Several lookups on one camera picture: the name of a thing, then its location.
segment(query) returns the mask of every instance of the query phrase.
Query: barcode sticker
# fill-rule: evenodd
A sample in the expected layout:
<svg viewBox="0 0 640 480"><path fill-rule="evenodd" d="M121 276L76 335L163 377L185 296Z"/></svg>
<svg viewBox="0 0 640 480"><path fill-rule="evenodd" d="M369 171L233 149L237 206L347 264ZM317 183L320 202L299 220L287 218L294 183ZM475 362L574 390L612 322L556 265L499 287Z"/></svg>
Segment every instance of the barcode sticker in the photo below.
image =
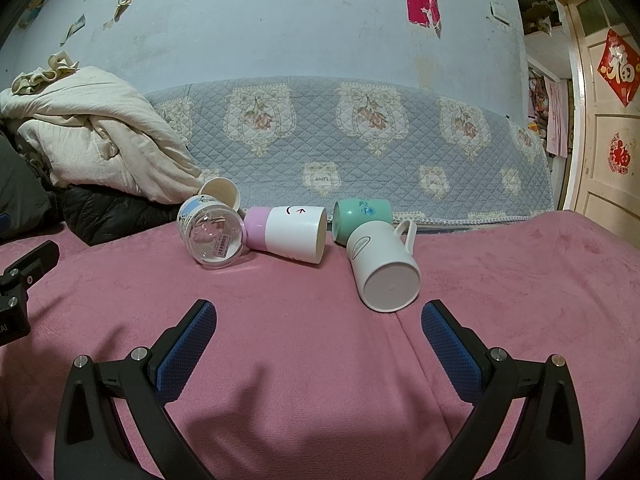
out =
<svg viewBox="0 0 640 480"><path fill-rule="evenodd" d="M230 235L221 234L213 248L213 255L218 258L226 258L226 252L229 250Z"/></svg>

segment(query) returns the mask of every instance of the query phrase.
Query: window pane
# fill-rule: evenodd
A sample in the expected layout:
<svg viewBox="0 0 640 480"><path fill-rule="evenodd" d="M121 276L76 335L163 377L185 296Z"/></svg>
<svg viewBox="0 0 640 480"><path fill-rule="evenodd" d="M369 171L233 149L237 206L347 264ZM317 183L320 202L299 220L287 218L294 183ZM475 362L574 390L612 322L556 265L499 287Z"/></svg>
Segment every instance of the window pane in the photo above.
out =
<svg viewBox="0 0 640 480"><path fill-rule="evenodd" d="M617 25L622 23L622 18L618 14L617 10L611 5L609 0L600 0L600 3L604 7L604 11L609 19L609 25L613 27L613 25Z"/></svg>
<svg viewBox="0 0 640 480"><path fill-rule="evenodd" d="M585 36L607 28L607 19L598 0L587 0L578 5L578 14Z"/></svg>

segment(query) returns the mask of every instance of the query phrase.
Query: blue gripper pad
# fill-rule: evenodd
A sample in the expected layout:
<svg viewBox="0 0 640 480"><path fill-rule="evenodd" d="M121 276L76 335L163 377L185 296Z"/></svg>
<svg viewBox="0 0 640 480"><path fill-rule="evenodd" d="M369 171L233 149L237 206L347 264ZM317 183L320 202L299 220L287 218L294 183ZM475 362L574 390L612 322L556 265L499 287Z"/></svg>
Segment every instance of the blue gripper pad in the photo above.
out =
<svg viewBox="0 0 640 480"><path fill-rule="evenodd" d="M422 331L460 399L475 404L482 397L482 372L471 354L429 302L422 308Z"/></svg>
<svg viewBox="0 0 640 480"><path fill-rule="evenodd" d="M184 385L216 331L217 322L216 308L205 301L159 364L156 371L156 397L161 404L173 402L180 397Z"/></svg>

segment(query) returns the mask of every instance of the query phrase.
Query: printed logo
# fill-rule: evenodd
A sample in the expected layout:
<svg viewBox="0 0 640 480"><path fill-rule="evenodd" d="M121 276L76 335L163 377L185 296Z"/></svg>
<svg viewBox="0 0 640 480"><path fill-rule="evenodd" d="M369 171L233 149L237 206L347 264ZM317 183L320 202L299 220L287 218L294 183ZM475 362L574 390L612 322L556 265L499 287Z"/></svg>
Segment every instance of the printed logo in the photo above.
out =
<svg viewBox="0 0 640 480"><path fill-rule="evenodd" d="M376 210L372 207L369 207L369 202L367 202L366 200L360 200L360 203L358 205L362 208L360 212L363 215L373 216L376 214Z"/></svg>
<svg viewBox="0 0 640 480"><path fill-rule="evenodd" d="M620 136L615 134L609 147L609 168L614 173L624 175L629 171L630 162L631 155L629 155L629 150L626 148L625 143L620 140Z"/></svg>
<svg viewBox="0 0 640 480"><path fill-rule="evenodd" d="M352 260L356 259L356 256L360 254L360 251L364 249L364 247L369 243L370 240L371 240L370 236L363 236L360 240L358 240L355 243L355 245L353 246L353 251L351 251Z"/></svg>

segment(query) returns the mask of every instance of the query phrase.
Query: pink blanket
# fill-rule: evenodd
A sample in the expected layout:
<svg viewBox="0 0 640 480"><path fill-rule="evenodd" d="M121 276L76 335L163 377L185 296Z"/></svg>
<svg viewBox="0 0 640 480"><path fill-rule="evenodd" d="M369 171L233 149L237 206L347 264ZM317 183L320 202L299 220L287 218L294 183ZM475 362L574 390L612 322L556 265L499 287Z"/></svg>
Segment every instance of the pink blanket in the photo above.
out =
<svg viewBox="0 0 640 480"><path fill-rule="evenodd" d="M3 267L13 257L5 253ZM421 307L440 298L487 346L515 358L566 357L587 478L596 479L640 416L640 252L577 214L556 212L421 235L415 256L418 300L376 314L358 298L344 249L329 241L319 267L252 253L205 270L174 225L70 253L31 289L31 336L2 350L12 432L52 478L73 358L116 359L150 346L205 298L216 305L218 330L168 411L217 478L418 480L470 411L420 330ZM122 412L142 463L155 471ZM484 472L515 417L512 410Z"/></svg>

